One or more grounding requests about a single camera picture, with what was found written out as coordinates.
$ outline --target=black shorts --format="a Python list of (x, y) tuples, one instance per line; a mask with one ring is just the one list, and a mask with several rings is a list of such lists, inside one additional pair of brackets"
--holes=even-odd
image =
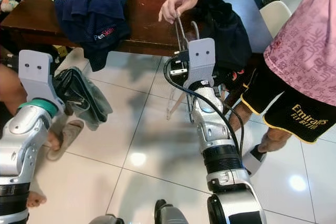
[(256, 114), (261, 114), (279, 94), (281, 96), (264, 115), (265, 123), (313, 143), (336, 123), (336, 106), (319, 102), (298, 92), (266, 65), (255, 71), (241, 100)]

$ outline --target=black cable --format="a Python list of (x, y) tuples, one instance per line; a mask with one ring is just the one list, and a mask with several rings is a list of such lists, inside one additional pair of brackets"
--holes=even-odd
[(166, 63), (164, 64), (164, 67), (163, 67), (163, 73), (164, 73), (164, 77), (165, 79), (167, 80), (167, 82), (169, 82), (172, 86), (186, 92), (186, 93), (189, 93), (197, 98), (200, 98), (202, 99), (203, 101), (205, 101), (212, 109), (214, 109), (218, 115), (220, 116), (220, 118), (223, 119), (223, 121), (226, 123), (231, 135), (232, 135), (232, 138), (233, 138), (233, 141), (236, 145), (236, 150), (237, 150), (237, 153), (239, 154), (239, 158), (240, 158), (240, 161), (242, 162), (243, 161), (243, 142), (244, 142), (244, 124), (243, 124), (243, 121), (241, 119), (241, 117), (237, 114), (237, 112), (231, 108), (229, 105), (227, 104), (224, 104), (224, 106), (226, 106), (229, 110), (231, 110), (238, 118), (239, 122), (240, 122), (240, 127), (241, 127), (241, 137), (240, 137), (240, 145), (238, 145), (238, 141), (237, 141), (237, 137), (236, 137), (236, 134), (235, 132), (233, 131), (231, 125), (229, 124), (228, 120), (225, 118), (224, 114), (213, 104), (211, 103), (211, 101), (209, 101), (207, 98), (205, 98), (204, 96), (190, 90), (190, 89), (186, 89), (178, 84), (176, 84), (175, 82), (172, 81), (172, 79), (170, 78), (170, 76), (168, 75), (168, 72), (167, 72), (167, 68), (168, 68), (168, 65), (170, 65), (170, 63), (174, 60), (174, 58), (170, 58), (168, 61), (166, 61)]

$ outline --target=person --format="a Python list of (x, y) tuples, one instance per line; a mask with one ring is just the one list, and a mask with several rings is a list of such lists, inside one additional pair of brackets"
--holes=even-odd
[[(196, 3), (166, 0), (159, 21), (165, 19), (172, 24), (177, 15)], [(253, 112), (261, 114), (271, 104), (264, 115), (268, 131), (243, 157), (251, 174), (261, 166), (267, 152), (284, 147), (292, 135), (314, 143), (335, 124), (335, 50), (336, 0), (303, 0), (267, 47), (264, 61), (235, 107), (246, 123)], [(240, 128), (233, 114), (229, 123), (235, 131)]]
[[(11, 115), (14, 116), (18, 107), (26, 102), (26, 97), (27, 93), (21, 85), (18, 74), (0, 63), (0, 101), (5, 104)], [(62, 150), (62, 147), (64, 145), (68, 147), (80, 133), (82, 128), (83, 122), (74, 120), (65, 125), (62, 131), (63, 135), (60, 135), (55, 130), (50, 129), (48, 131), (47, 140), (51, 147), (47, 153), (47, 158), (52, 161), (58, 160), (65, 151)], [(27, 207), (38, 207), (46, 201), (47, 198), (45, 196), (35, 191), (30, 191), (27, 200)]]

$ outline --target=bare foot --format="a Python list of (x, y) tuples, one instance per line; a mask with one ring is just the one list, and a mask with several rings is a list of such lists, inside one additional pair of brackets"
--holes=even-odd
[(58, 151), (61, 148), (61, 141), (52, 130), (48, 131), (48, 142), (51, 144), (51, 149), (53, 151)]
[(34, 191), (29, 192), (27, 207), (38, 207), (40, 204), (47, 202), (47, 198)]

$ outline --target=white chair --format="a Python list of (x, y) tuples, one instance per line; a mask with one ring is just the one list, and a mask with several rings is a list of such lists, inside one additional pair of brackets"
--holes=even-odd
[(274, 38), (302, 0), (279, 0), (264, 6), (260, 13)]

